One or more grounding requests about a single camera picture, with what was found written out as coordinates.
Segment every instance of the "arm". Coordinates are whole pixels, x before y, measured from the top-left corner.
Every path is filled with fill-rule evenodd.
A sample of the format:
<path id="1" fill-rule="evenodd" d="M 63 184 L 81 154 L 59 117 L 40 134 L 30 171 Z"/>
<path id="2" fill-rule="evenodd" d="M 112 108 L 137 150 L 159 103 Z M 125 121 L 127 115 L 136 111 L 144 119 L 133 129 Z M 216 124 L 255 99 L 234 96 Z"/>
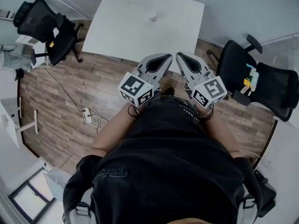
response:
<path id="1" fill-rule="evenodd" d="M 198 109 L 199 116 L 204 116 L 210 110 L 205 110 L 197 103 L 195 105 Z M 237 140 L 235 140 L 233 134 L 217 113 L 214 112 L 211 119 L 202 122 L 202 125 L 206 132 L 212 138 L 219 141 L 229 151 L 233 158 L 242 157 Z"/>
<path id="2" fill-rule="evenodd" d="M 135 117 L 128 114 L 130 105 L 131 104 L 127 103 L 95 137 L 89 155 L 93 154 L 104 157 L 107 152 L 123 139 L 136 120 Z M 137 115 L 133 107 L 130 107 L 129 112 L 134 116 Z"/>

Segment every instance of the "wooden floor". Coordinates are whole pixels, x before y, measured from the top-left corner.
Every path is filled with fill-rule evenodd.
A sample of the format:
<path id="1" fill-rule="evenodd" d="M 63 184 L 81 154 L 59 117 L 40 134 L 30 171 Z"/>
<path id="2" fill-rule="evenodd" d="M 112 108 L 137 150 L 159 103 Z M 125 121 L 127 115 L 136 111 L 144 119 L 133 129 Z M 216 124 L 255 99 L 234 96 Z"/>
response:
<path id="1" fill-rule="evenodd" d="M 79 33 L 86 36 L 89 21 Z M 78 44 L 81 51 L 83 43 Z M 212 49 L 217 54 L 221 50 L 209 43 L 198 40 L 195 54 L 202 57 L 211 69 L 217 63 L 206 55 Z M 83 63 L 78 64 L 70 54 L 66 61 L 47 70 L 63 85 L 80 109 L 86 106 L 95 108 L 98 113 L 110 120 L 126 103 L 117 91 L 117 85 L 127 71 L 132 71 L 135 62 L 123 60 L 117 62 L 108 57 L 81 52 Z M 176 96 L 186 98 L 183 91 L 185 81 L 178 74 L 169 72 L 161 86 L 173 86 Z M 96 129 L 84 123 L 82 112 L 78 111 L 61 86 L 44 68 L 33 69 L 21 80 L 22 122 L 33 120 L 33 110 L 38 110 L 39 134 L 34 129 L 24 131 L 24 139 L 39 156 L 51 165 L 74 173 L 77 162 L 89 149 Z M 235 135 L 241 148 L 260 154 L 274 124 L 272 114 L 255 106 L 242 106 L 233 99 L 222 101 L 215 106 L 227 126 Z"/>

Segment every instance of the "black t-shirt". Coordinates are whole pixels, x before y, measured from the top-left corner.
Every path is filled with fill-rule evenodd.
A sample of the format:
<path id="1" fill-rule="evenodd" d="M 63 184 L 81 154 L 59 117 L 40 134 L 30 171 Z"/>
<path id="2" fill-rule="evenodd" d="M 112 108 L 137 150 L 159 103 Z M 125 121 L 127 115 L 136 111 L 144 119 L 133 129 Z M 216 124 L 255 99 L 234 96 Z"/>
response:
<path id="1" fill-rule="evenodd" d="M 66 217 L 92 186 L 91 210 L 99 224 L 166 224 L 188 217 L 235 223 L 242 183 L 260 197 L 250 164 L 233 159 L 181 110 L 152 107 L 104 158 L 83 158 L 64 190 Z"/>

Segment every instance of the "power strip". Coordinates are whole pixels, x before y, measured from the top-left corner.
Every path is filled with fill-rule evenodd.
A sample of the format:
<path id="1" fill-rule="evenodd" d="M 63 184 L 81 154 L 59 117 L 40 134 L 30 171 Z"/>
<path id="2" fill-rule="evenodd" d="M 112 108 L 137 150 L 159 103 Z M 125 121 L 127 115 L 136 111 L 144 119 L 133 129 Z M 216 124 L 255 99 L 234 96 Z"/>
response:
<path id="1" fill-rule="evenodd" d="M 83 113 L 85 120 L 88 124 L 91 124 L 93 122 L 93 119 L 91 117 L 91 113 L 90 113 L 90 109 L 88 107 L 86 107 L 84 109 L 84 113 Z"/>

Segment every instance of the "office chair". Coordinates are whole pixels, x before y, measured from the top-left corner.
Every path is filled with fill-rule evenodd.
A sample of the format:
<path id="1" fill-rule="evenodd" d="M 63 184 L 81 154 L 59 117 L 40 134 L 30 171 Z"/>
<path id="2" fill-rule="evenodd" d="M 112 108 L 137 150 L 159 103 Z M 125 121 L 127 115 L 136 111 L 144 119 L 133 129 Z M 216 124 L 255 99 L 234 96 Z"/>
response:
<path id="1" fill-rule="evenodd" d="M 42 43 L 46 43 L 47 53 L 35 54 L 31 52 L 32 64 L 36 64 L 36 58 L 49 56 L 52 65 L 56 65 L 72 50 L 78 63 L 82 62 L 76 52 L 75 44 L 84 39 L 78 39 L 77 33 L 83 23 L 76 29 L 75 23 L 68 20 L 61 13 L 54 13 L 45 0 L 36 0 L 34 3 L 23 2 L 14 17 L 14 26 L 18 28 L 18 34 L 29 35 Z M 59 33 L 54 36 L 53 30 L 57 28 Z"/>
<path id="2" fill-rule="evenodd" d="M 216 74 L 221 77 L 226 89 L 238 103 L 261 103 L 282 121 L 287 122 L 299 101 L 298 74 L 293 70 L 278 69 L 264 63 L 256 64 L 248 52 L 257 49 L 262 53 L 263 48 L 251 35 L 247 36 L 247 40 L 251 45 L 245 49 L 232 40 L 228 41 L 220 58 L 212 51 L 207 51 L 208 55 L 213 55 L 218 61 Z M 244 87 L 243 81 L 251 70 L 246 64 L 255 67 L 259 73 L 256 90 L 250 96 L 240 93 Z"/>

